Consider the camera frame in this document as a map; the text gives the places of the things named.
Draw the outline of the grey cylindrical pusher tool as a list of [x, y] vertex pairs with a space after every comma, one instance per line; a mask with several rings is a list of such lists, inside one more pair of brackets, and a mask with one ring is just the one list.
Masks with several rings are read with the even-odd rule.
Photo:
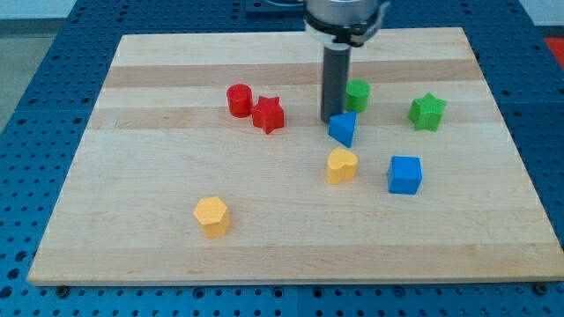
[[351, 48], [323, 49], [323, 75], [320, 117], [325, 123], [345, 109], [345, 93], [351, 57]]

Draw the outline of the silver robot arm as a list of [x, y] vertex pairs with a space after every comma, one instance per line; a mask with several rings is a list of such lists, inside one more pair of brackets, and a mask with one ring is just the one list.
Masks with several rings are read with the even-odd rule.
[[345, 111], [345, 91], [354, 48], [364, 46], [381, 29], [390, 2], [383, 0], [309, 0], [306, 31], [323, 44], [320, 119]]

